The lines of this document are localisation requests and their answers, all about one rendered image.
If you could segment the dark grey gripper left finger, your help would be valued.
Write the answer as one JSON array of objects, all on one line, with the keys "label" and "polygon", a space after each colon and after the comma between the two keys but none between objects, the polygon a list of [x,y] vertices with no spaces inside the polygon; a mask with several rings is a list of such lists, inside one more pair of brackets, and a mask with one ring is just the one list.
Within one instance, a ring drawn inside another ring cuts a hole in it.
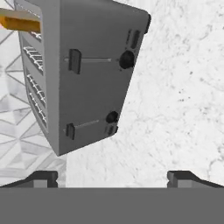
[{"label": "dark grey gripper left finger", "polygon": [[58,183],[58,172],[57,171],[35,171],[27,178],[19,181],[2,185],[2,188],[57,188]]}]

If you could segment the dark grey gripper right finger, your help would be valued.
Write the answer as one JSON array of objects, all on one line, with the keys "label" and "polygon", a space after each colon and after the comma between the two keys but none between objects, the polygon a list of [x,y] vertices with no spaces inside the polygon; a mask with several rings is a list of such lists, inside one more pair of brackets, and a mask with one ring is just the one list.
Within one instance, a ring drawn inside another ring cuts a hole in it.
[{"label": "dark grey gripper right finger", "polygon": [[168,188],[224,188],[224,185],[198,178],[191,171],[168,171]]}]

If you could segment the small black toaster lever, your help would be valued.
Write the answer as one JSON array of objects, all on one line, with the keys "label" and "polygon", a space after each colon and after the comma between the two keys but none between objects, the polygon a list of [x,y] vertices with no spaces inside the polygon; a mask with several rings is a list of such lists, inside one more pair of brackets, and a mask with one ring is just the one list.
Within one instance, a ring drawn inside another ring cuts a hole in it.
[{"label": "small black toaster lever", "polygon": [[72,123],[69,123],[66,126],[66,136],[74,140],[74,135],[75,135],[75,127]]}]

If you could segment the small black toaster knob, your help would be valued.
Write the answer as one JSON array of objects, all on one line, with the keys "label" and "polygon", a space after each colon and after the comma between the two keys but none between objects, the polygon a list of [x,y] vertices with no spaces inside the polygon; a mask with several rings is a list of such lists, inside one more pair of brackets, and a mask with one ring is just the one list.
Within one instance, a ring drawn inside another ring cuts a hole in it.
[{"label": "small black toaster knob", "polygon": [[106,122],[107,123],[117,123],[118,122],[118,113],[116,111],[111,111],[106,116]]}]

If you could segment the grey four-slot toaster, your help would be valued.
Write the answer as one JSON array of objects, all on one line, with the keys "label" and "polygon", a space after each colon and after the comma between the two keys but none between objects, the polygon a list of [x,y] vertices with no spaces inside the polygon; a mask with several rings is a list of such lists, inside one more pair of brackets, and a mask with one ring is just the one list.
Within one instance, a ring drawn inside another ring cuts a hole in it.
[{"label": "grey four-slot toaster", "polygon": [[[55,154],[113,136],[134,72],[122,69],[125,51],[135,64],[151,15],[115,0],[14,0],[16,11],[40,19],[40,33],[21,31],[19,44],[31,110]],[[69,50],[81,52],[80,73],[68,69]],[[66,136],[69,123],[74,140]]]}]

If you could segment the large black toaster lever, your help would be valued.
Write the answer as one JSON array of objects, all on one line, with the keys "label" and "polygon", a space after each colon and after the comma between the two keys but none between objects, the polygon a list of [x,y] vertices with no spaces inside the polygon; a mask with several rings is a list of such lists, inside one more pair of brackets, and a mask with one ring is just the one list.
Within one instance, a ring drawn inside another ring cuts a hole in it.
[{"label": "large black toaster lever", "polygon": [[81,72],[81,52],[78,49],[69,50],[68,69],[75,74]]}]

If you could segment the large black toaster knob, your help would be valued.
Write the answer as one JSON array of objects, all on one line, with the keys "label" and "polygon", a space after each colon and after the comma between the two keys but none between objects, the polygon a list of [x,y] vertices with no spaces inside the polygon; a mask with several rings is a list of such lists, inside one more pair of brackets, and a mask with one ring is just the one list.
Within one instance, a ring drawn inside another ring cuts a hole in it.
[{"label": "large black toaster knob", "polygon": [[119,65],[122,69],[132,68],[135,65],[135,54],[132,51],[125,51],[119,59]]}]

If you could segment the golden brown bread slice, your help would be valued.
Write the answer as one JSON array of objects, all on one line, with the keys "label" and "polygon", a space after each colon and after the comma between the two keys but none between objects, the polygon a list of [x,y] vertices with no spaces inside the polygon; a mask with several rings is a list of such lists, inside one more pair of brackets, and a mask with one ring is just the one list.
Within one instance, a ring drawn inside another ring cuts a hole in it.
[{"label": "golden brown bread slice", "polygon": [[0,8],[0,25],[7,30],[40,33],[40,19],[27,11]]}]

